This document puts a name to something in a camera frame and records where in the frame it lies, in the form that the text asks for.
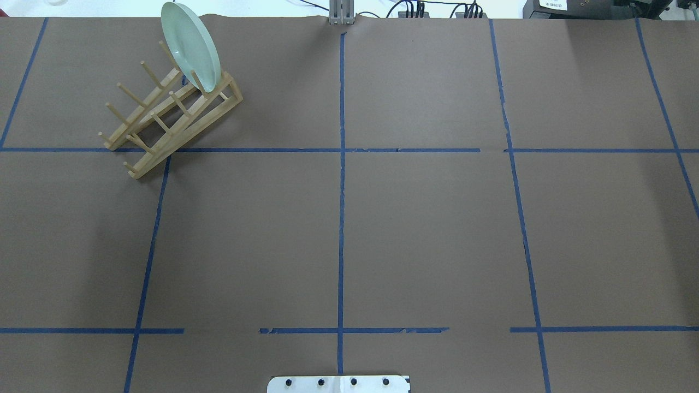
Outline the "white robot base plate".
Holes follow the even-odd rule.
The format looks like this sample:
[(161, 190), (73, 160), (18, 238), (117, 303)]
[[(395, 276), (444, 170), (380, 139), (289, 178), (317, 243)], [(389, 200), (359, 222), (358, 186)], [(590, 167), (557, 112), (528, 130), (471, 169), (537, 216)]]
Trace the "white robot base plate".
[(277, 376), (267, 392), (410, 392), (409, 377), (400, 375)]

